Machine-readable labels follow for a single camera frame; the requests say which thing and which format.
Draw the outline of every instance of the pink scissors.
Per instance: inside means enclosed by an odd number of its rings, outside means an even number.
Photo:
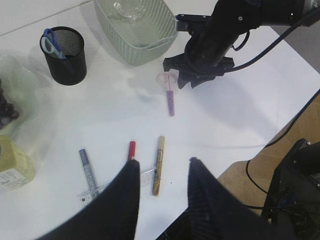
[[[178,77],[172,72],[165,71],[156,76],[156,81],[165,90],[169,116],[173,117],[175,115],[174,92],[178,89]]]

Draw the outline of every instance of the gold marker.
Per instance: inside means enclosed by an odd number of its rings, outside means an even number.
[[[156,170],[154,173],[154,182],[153,182],[153,189],[152,189],[153,196],[159,195],[162,160],[164,157],[164,148],[165,148],[165,137],[160,136],[158,141],[159,141],[158,150],[156,152]]]

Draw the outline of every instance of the blue scissors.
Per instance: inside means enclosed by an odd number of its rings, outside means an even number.
[[[45,29],[43,32],[43,37],[41,38],[41,47],[47,54],[54,54],[58,59],[66,59],[65,55],[61,51],[60,46],[58,45],[58,39],[55,32],[50,28]]]

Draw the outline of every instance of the red marker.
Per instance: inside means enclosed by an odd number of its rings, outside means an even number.
[[[128,161],[135,159],[136,154],[136,142],[131,141],[129,145]]]

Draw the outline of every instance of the yellow bottle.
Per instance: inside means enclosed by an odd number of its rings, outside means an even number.
[[[0,192],[18,188],[35,177],[35,166],[9,137],[0,135]]]

